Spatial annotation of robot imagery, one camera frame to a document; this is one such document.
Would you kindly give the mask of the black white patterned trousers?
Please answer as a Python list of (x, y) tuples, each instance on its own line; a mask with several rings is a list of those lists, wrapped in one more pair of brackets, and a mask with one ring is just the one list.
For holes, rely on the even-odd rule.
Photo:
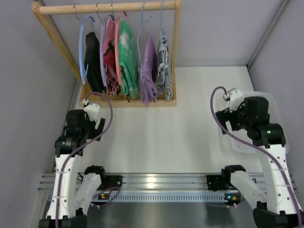
[(166, 100), (173, 99), (173, 85), (170, 70), (169, 46), (165, 35), (161, 36), (158, 44), (158, 67), (156, 75), (156, 88), (158, 95), (165, 94)]

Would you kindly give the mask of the blue wire trouser hanger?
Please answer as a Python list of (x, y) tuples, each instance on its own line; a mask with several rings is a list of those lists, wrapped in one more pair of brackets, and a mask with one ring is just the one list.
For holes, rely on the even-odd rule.
[(161, 63), (162, 63), (162, 84), (165, 84), (165, 47), (163, 43), (163, 39), (165, 37), (165, 31), (163, 29), (163, 5), (164, 5), (164, 0), (161, 1), (161, 15), (160, 15), (160, 28), (161, 28), (161, 37), (160, 37), (160, 48), (161, 48)]

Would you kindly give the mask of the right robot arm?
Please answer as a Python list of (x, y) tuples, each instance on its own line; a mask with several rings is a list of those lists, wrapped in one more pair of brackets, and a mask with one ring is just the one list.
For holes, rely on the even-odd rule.
[(222, 169), (226, 184), (236, 188), (253, 211), (258, 228), (302, 228), (304, 212), (291, 183), (282, 126), (270, 122), (269, 102), (260, 96), (225, 95), (229, 107), (213, 111), (222, 130), (234, 140), (257, 150), (266, 191), (262, 191), (242, 165)]

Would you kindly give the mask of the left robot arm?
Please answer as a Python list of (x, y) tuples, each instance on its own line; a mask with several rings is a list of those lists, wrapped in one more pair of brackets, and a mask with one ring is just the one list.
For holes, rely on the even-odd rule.
[(56, 174), (53, 195), (40, 228), (85, 228), (87, 212), (97, 189), (105, 180), (102, 166), (89, 166), (76, 188), (78, 168), (88, 140), (99, 141), (105, 120), (98, 117), (99, 106), (68, 111), (63, 134), (55, 142)]

